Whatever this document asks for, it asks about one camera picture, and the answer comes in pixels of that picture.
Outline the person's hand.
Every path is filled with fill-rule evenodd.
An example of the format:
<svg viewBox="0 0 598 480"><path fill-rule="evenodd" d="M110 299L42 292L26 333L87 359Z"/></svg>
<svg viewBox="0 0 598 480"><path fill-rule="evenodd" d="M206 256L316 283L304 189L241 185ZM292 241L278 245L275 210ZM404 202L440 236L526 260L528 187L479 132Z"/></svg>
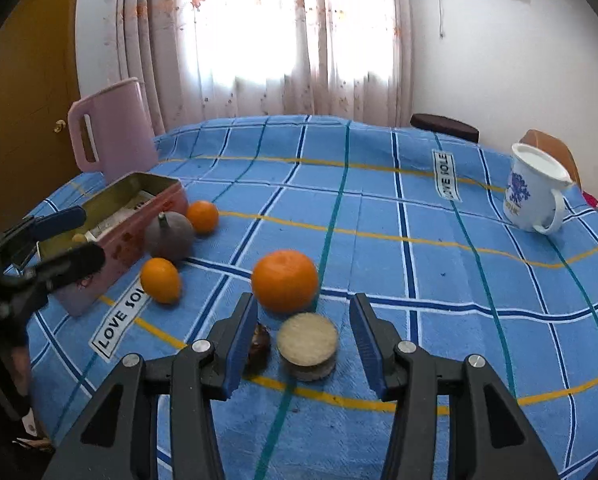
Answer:
<svg viewBox="0 0 598 480"><path fill-rule="evenodd" d="M27 347L15 348L12 351L14 366L13 380L17 392L25 400L26 412L22 414L22 431L17 441L28 448L52 448L52 442L40 426L30 400L31 364Z"/></svg>

